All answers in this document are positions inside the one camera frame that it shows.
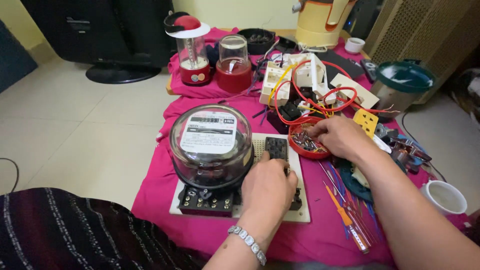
green lid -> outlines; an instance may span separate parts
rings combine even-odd
[[[405,93],[423,93],[435,84],[428,70],[409,62],[385,62],[378,66],[377,80]]]

striped fabric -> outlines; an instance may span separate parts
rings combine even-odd
[[[0,269],[201,269],[149,221],[61,189],[0,196]]]

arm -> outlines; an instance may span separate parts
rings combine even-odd
[[[268,152],[264,152],[243,180],[242,215],[237,226],[255,239],[263,253],[266,253],[295,195],[298,178],[294,171],[286,177],[283,169],[287,167],[284,160],[270,160]],[[244,240],[231,234],[204,269],[253,270],[259,266],[258,259]]]
[[[400,269],[478,269],[480,248],[418,191],[390,156],[350,119],[332,117],[309,130],[367,178],[388,245]]]

red bowl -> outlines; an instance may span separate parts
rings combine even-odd
[[[308,121],[306,123],[313,123],[313,124],[316,124],[319,121],[323,120],[323,118],[313,117],[313,116],[302,117],[302,119],[308,119]],[[313,160],[324,159],[324,158],[329,157],[332,154],[330,151],[320,152],[320,153],[310,152],[310,151],[307,151],[307,150],[301,148],[298,144],[296,144],[293,141],[291,135],[294,134],[294,133],[298,133],[302,129],[303,128],[302,128],[301,124],[293,124],[288,129],[288,143],[293,148],[293,150],[295,150],[295,152],[297,152],[301,156],[304,156],[306,158],[313,159]]]

hand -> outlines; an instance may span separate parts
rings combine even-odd
[[[282,219],[290,208],[298,184],[294,171],[288,177],[284,168],[289,164],[280,159],[270,159],[267,151],[255,164],[243,180],[242,211],[255,212],[258,216],[270,219]]]
[[[352,162],[367,149],[379,149],[357,123],[346,117],[321,120],[309,128],[308,136],[317,137],[332,154]]]

